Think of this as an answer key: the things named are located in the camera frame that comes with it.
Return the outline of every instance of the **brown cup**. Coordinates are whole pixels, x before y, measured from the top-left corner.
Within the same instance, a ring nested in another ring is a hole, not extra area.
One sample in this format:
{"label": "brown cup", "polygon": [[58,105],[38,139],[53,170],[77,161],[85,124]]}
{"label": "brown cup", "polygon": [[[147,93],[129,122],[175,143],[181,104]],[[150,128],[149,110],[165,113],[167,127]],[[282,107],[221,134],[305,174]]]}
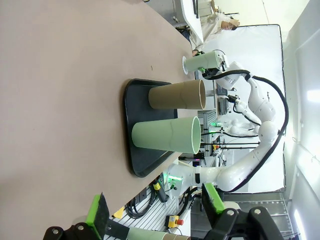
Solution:
{"label": "brown cup", "polygon": [[153,109],[195,109],[206,107],[206,89],[201,79],[153,87],[149,91]]}

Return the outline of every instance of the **table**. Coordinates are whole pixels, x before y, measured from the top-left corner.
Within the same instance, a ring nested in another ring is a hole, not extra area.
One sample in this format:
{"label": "table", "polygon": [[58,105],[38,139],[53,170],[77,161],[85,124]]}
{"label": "table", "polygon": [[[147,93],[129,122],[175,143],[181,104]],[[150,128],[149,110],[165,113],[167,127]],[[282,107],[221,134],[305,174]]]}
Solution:
{"label": "table", "polygon": [[192,32],[204,43],[204,36],[202,34],[202,28],[200,18],[197,18],[194,12],[194,5],[192,0],[173,0],[173,5],[176,13],[177,24],[175,27],[181,27],[188,25]]}
{"label": "table", "polygon": [[130,172],[126,83],[194,78],[190,43],[142,1],[7,1],[0,48],[0,239],[67,229],[100,192],[112,214],[180,155]]}

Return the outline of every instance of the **screw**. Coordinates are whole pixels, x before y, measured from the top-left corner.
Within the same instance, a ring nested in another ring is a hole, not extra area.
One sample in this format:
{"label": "screw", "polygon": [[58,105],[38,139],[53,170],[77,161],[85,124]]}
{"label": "screw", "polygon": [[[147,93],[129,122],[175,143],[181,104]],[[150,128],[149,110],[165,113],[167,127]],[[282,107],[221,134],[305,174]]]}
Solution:
{"label": "screw", "polygon": [[232,216],[233,214],[235,214],[235,212],[232,211],[232,210],[229,210],[229,211],[226,212],[226,214],[228,214],[229,216]]}

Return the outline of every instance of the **black tray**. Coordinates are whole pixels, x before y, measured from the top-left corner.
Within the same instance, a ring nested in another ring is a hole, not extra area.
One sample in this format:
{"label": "black tray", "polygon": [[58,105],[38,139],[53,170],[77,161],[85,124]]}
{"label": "black tray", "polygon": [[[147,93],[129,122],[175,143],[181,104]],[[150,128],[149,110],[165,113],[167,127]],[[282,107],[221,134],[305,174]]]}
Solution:
{"label": "black tray", "polygon": [[178,117],[177,109],[153,109],[149,105],[149,90],[169,84],[171,83],[135,78],[125,88],[123,105],[127,133],[126,142],[132,170],[140,178],[147,176],[174,153],[173,151],[136,147],[131,139],[132,128],[138,122],[176,119]]}

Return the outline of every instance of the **green light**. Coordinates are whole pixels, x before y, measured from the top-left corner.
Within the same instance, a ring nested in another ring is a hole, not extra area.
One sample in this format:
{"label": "green light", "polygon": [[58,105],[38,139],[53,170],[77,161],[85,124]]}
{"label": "green light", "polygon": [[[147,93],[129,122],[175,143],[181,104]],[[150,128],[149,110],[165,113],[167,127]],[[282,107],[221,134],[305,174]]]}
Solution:
{"label": "green light", "polygon": [[168,176],[169,179],[174,179],[174,180],[178,180],[178,181],[182,181],[182,178],[181,177],[178,177],[178,176]]}

